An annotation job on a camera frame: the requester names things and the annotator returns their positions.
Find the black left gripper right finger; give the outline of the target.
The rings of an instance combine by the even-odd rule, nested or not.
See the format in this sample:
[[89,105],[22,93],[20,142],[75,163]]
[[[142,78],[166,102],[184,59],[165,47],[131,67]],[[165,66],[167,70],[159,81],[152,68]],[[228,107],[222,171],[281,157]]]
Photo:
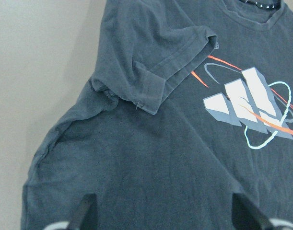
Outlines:
[[236,230],[273,230],[274,225],[244,194],[232,196],[232,224]]

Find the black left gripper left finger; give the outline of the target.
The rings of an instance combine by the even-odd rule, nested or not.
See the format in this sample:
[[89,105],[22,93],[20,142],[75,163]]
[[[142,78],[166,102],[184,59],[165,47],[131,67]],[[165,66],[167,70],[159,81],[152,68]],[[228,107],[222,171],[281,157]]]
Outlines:
[[98,211],[96,194],[86,194],[69,223],[70,230],[97,230]]

